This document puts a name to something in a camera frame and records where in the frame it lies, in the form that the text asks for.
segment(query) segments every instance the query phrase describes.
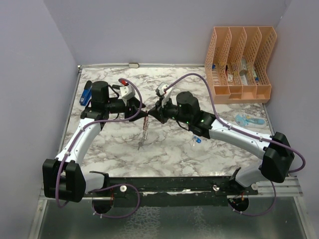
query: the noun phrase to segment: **gray wall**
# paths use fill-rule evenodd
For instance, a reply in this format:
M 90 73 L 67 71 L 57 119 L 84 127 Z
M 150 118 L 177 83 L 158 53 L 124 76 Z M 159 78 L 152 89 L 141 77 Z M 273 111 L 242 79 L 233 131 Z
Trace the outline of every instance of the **gray wall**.
M 77 67 L 43 1 L 0 3 L 0 237 L 27 238 Z
M 267 109 L 274 129 L 284 132 L 307 160 L 298 178 L 319 236 L 318 9 L 317 0 L 293 0 L 280 21 L 268 70 L 273 91 Z M 296 157 L 293 168 L 300 164 Z
M 97 64 L 203 63 L 214 26 L 275 26 L 290 0 L 44 2 L 79 64 Z

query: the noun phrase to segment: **table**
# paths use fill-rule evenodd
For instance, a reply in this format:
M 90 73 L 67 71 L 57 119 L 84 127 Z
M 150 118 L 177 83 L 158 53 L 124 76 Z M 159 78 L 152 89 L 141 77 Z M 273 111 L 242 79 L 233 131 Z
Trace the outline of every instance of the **table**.
M 72 137 L 84 107 L 79 104 L 84 85 L 88 80 L 107 81 L 118 84 L 119 78 L 127 78 L 139 88 L 146 110 L 151 109 L 158 97 L 155 89 L 161 82 L 172 83 L 187 73 L 198 73 L 205 77 L 204 68 L 154 67 L 154 68 L 84 68 L 76 91 L 64 144 Z M 212 113 L 207 88 L 196 76 L 178 83 L 172 92 L 173 103 L 181 91 L 190 91 L 198 98 L 202 110 Z M 262 104 L 216 105 L 217 112 L 225 120 L 236 124 L 234 117 L 245 113 L 265 120 Z M 148 138 L 138 151 L 142 137 L 143 119 L 136 122 L 107 123 L 92 142 L 82 171 L 100 171 L 111 177 L 179 177 L 179 176 L 224 176 L 231 175 L 238 167 L 245 167 L 258 158 L 245 150 L 218 140 L 201 138 L 202 142 L 192 146 L 192 133 L 179 128 L 169 120 L 161 124 L 150 117 Z M 252 129 L 270 134 L 270 128 Z

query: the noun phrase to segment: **item in organizer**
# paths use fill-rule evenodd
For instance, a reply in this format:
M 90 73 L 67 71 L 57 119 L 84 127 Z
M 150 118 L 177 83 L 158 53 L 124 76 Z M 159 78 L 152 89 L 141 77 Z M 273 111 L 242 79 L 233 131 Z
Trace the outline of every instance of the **item in organizer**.
M 256 74 L 255 67 L 253 67 L 253 77 L 254 77 L 256 83 L 258 83 L 258 82 L 259 82 L 259 78 L 258 78 L 258 76 L 257 76 L 257 74 Z
M 243 74 L 240 76 L 240 80 L 241 80 L 241 83 L 244 85 L 244 86 L 248 86 L 248 82 L 247 82 L 247 78 L 246 78 L 246 75 Z
M 228 76 L 227 76 L 227 82 L 228 82 L 228 83 L 233 83 L 233 75 L 232 75 L 232 74 L 228 74 Z
M 267 122 L 263 118 L 247 114 L 236 115 L 235 121 L 241 127 L 265 128 L 267 126 Z
M 243 75 L 247 72 L 247 62 L 244 57 L 241 58 L 240 65 L 239 65 L 239 74 Z

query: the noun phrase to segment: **white marble surface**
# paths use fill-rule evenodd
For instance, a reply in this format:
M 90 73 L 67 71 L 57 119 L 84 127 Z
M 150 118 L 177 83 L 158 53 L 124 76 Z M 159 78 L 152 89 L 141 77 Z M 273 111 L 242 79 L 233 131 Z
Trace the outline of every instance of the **white marble surface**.
M 131 80 L 141 91 L 147 110 L 158 97 L 155 89 L 161 82 L 172 83 L 184 74 L 195 72 L 205 76 L 204 68 L 87 68 L 83 69 L 76 93 L 65 144 L 71 138 L 80 120 L 84 107 L 79 99 L 86 81 L 107 81 L 117 83 L 123 77 Z M 203 82 L 191 76 L 176 85 L 172 93 L 173 103 L 180 91 L 191 91 L 199 99 L 202 110 L 212 113 L 209 95 Z M 216 105 L 219 115 L 234 122 L 238 113 L 263 117 L 266 115 L 261 104 Z M 254 155 L 233 145 L 201 138 L 202 143 L 192 146 L 192 133 L 181 129 L 169 120 L 161 124 L 150 117 L 148 139 L 138 151 L 142 137 L 143 119 L 136 122 L 106 123 L 101 133 L 92 142 L 82 164 L 82 171 L 91 170 L 109 173 L 112 177 L 154 177 L 154 176 L 214 176 L 231 175 L 238 167 L 245 167 L 258 160 Z M 252 129 L 270 133 L 264 129 Z

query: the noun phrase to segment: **purple cable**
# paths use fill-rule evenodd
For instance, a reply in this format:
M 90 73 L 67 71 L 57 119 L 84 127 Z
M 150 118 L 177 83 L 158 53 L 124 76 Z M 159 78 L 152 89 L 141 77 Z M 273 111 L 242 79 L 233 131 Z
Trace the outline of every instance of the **purple cable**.
M 273 186 L 273 189 L 274 189 L 274 200 L 273 200 L 272 205 L 266 211 L 264 211 L 262 213 L 257 213 L 257 214 L 250 214 L 250 213 L 243 213 L 243 212 L 240 212 L 238 210 L 235 210 L 234 208 L 232 208 L 232 206 L 230 204 L 229 204 L 229 206 L 233 209 L 234 212 L 241 214 L 241 215 L 244 215 L 244 216 L 248 216 L 248 217 L 258 217 L 258 216 L 263 216 L 263 215 L 269 213 L 271 210 L 273 210 L 273 208 L 276 204 L 276 201 L 277 201 L 277 192 L 276 192 L 275 185 L 272 181 L 270 181 L 270 182 L 271 182 L 271 185 Z
M 86 124 L 85 126 L 83 126 L 83 131 L 79 131 L 77 133 L 77 135 L 75 136 L 74 140 L 72 141 L 72 143 L 70 144 L 70 147 L 68 148 L 68 152 L 71 152 L 76 140 L 79 138 L 79 136 L 81 135 L 82 132 L 84 132 L 84 130 L 94 124 L 94 123 L 104 123 L 104 122 L 123 122 L 123 121 L 128 121 L 128 120 L 131 120 L 131 119 L 134 119 L 142 110 L 142 106 L 143 106 L 143 100 L 142 100 L 142 95 L 139 91 L 139 89 L 129 80 L 127 79 L 124 79 L 124 78 L 120 78 L 119 79 L 119 82 L 122 82 L 122 81 L 125 81 L 127 83 L 129 83 L 130 85 L 133 86 L 133 88 L 136 90 L 136 92 L 138 93 L 139 95 L 139 98 L 140 98 L 140 106 L 139 106 L 139 110 L 131 117 L 128 117 L 126 119 L 103 119 L 103 120 L 96 120 L 96 121 L 93 121 L 93 122 L 90 122 L 88 124 Z M 62 169 L 63 169 L 63 165 L 64 165 L 64 162 L 66 161 L 68 155 L 65 154 L 62 161 L 61 161 L 61 164 L 60 164 L 60 167 L 59 167 L 59 170 L 58 170 L 58 175 L 56 177 L 56 184 L 55 184 L 55 201 L 56 201 L 56 204 L 59 208 L 63 208 L 67 203 L 68 201 L 66 201 L 63 205 L 60 204 L 59 202 L 59 185 L 60 185 L 60 175 L 62 173 Z
M 178 83 L 179 81 L 181 81 L 182 79 L 184 79 L 184 78 L 187 77 L 187 76 L 198 76 L 200 79 L 203 80 L 203 82 L 205 83 L 205 85 L 206 85 L 206 87 L 207 87 L 207 89 L 208 89 L 210 101 L 211 101 L 211 104 L 212 104 L 212 106 L 213 106 L 213 111 L 214 111 L 214 114 L 215 114 L 216 119 L 217 119 L 223 126 L 225 126 L 225 127 L 227 127 L 227 128 L 230 128 L 230 126 L 229 126 L 228 124 L 226 124 L 225 122 L 223 122 L 223 121 L 219 118 L 219 116 L 218 116 L 218 114 L 217 114 L 217 111 L 216 111 L 216 108 L 215 108 L 213 96 L 212 96 L 211 91 L 210 91 L 210 89 L 209 89 L 209 85 L 208 85 L 207 81 L 206 81 L 201 75 L 199 75 L 199 74 L 197 74 L 197 73 L 188 73 L 188 74 L 186 74 L 186 75 L 180 77 L 178 80 L 174 81 L 174 82 L 173 82 L 171 85 L 169 85 L 164 91 L 166 92 L 169 88 L 173 87 L 176 83 Z M 242 130 L 240 130 L 240 129 L 237 129 L 237 128 L 232 127 L 231 130 L 234 130 L 234 131 L 236 131 L 236 132 L 238 132 L 238 133 L 242 133 L 242 134 L 245 135 L 245 136 L 248 136 L 248 137 L 251 137 L 251 138 L 260 140 L 260 138 L 259 138 L 258 136 L 255 136 L 255 135 L 250 134 L 250 133 L 246 133 L 246 132 L 244 132 L 244 131 L 242 131 Z M 281 146 L 281 147 L 283 147 L 283 148 L 286 148 L 286 149 L 288 149 L 288 150 L 294 152 L 295 154 L 297 154 L 297 155 L 301 158 L 301 160 L 303 161 L 302 165 L 301 165 L 299 168 L 297 168 L 297 169 L 290 170 L 289 173 L 298 172 L 298 171 L 302 170 L 302 169 L 305 167 L 305 165 L 306 165 L 306 160 L 305 160 L 305 158 L 301 155 L 301 153 L 299 153 L 297 150 L 295 150 L 295 149 L 293 149 L 293 148 L 291 148 L 291 147 L 289 147 L 289 146 L 287 146 L 287 145 L 284 145 L 284 144 L 282 144 L 282 143 L 279 143 L 279 142 L 276 142 L 276 141 L 274 141 L 274 140 L 271 140 L 271 139 L 263 138 L 262 141 L 265 141 L 265 142 L 268 142 L 268 143 L 273 143 L 273 144 L 276 144 L 276 145 Z
M 104 218 L 117 218 L 117 219 L 120 219 L 120 218 L 129 217 L 130 215 L 132 215 L 134 212 L 137 211 L 137 209 L 138 209 L 139 206 L 140 206 L 140 201 L 141 201 L 141 199 L 140 199 L 140 193 L 139 193 L 138 189 L 137 189 L 136 187 L 134 187 L 133 185 L 131 185 L 131 184 L 126 184 L 126 183 L 124 183 L 124 184 L 116 184 L 116 185 L 113 185 L 113 186 L 110 186 L 110 187 L 107 187 L 107 188 L 102 188 L 102 189 L 93 190 L 92 192 L 102 192 L 102 191 L 110 190 L 110 189 L 112 189 L 112 188 L 121 187 L 121 186 L 123 186 L 123 185 L 124 185 L 124 186 L 129 186 L 129 187 L 133 188 L 133 189 L 135 190 L 137 196 L 138 196 L 138 203 L 136 204 L 136 207 L 133 209 L 133 211 L 131 211 L 130 213 L 127 213 L 127 214 L 125 214 L 125 215 L 122 215 L 122 216 L 108 216 L 108 215 L 104 215 L 104 214 L 99 214 L 99 213 L 97 213 L 97 212 L 95 211 L 94 205 L 92 204 L 92 210 L 94 211 L 94 213 L 95 213 L 96 215 L 99 215 L 99 216 L 102 215 L 102 217 L 104 217 Z

